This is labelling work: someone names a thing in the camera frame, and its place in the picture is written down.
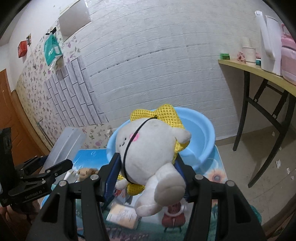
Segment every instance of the paper cup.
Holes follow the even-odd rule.
[[[242,38],[242,47],[243,48],[252,48],[250,38]]]
[[[246,64],[249,66],[255,66],[256,65],[256,49],[243,47],[242,51],[246,58]]]

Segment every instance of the white plush toy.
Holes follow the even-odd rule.
[[[136,119],[118,131],[115,146],[122,162],[131,137],[147,119]],[[145,185],[144,192],[135,204],[139,216],[154,215],[162,207],[174,205],[183,198],[185,181],[172,163],[176,143],[188,143],[190,138],[189,131],[172,127],[160,119],[150,119],[139,129],[125,158],[127,179]],[[118,181],[116,188],[126,188],[129,184],[127,179]]]

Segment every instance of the wooden desk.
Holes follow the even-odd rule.
[[[253,105],[260,113],[262,113],[279,131],[279,136],[276,140],[276,143],[274,144],[270,154],[268,155],[266,161],[264,162],[263,166],[260,168],[258,173],[250,180],[248,187],[252,187],[255,182],[261,177],[261,175],[265,172],[267,167],[272,162],[273,158],[275,157],[276,153],[278,152],[286,134],[289,129],[291,119],[293,116],[295,103],[296,103],[296,86],[289,83],[282,77],[269,73],[265,70],[262,70],[260,66],[248,66],[245,63],[241,61],[237,61],[236,59],[230,59],[230,60],[218,60],[219,64],[228,65],[237,69],[241,69],[244,71],[244,96],[243,96],[243,105],[242,105],[242,114],[239,121],[239,128],[237,131],[237,136],[235,138],[235,142],[233,145],[233,151],[237,150],[237,146],[239,144],[239,140],[242,136],[242,131],[244,128],[244,122],[247,115],[247,108],[248,103]],[[249,97],[249,90],[250,90],[250,73],[258,75],[263,78],[263,81],[255,94],[254,98]],[[284,89],[284,92],[281,92],[280,90],[274,88],[270,84],[268,84],[268,81],[282,87]],[[265,110],[261,105],[258,104],[258,100],[264,91],[266,87],[269,87],[270,89],[276,91],[281,95],[281,99],[279,100],[276,108],[274,109],[273,113],[270,114],[267,110]],[[289,95],[289,105],[287,109],[287,113],[285,116],[285,119],[282,123],[279,123],[276,119],[278,117],[279,112],[281,111],[284,103],[287,100],[287,97]]]
[[[230,59],[230,60],[218,60],[219,64],[228,65],[237,69],[242,69],[244,71],[247,71],[249,73],[258,75],[264,79],[269,80],[270,82],[282,87],[284,90],[288,91],[292,95],[296,96],[296,85],[291,84],[290,82],[286,81],[283,77],[278,76],[276,74],[272,74],[270,72],[267,72],[259,65],[256,66],[248,66],[245,63],[241,61],[237,61],[236,59]]]

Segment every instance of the paper scrap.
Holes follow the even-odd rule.
[[[276,168],[279,169],[281,166],[281,160],[279,159],[278,161],[276,161]]]
[[[132,207],[114,204],[106,220],[129,229],[136,229],[139,218],[140,217]]]

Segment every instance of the pink cloth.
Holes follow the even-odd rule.
[[[246,58],[244,57],[244,53],[239,51],[239,53],[237,54],[237,60],[238,61],[242,61],[242,62],[246,62]]]
[[[256,58],[261,59],[261,55],[259,53],[256,52]]]

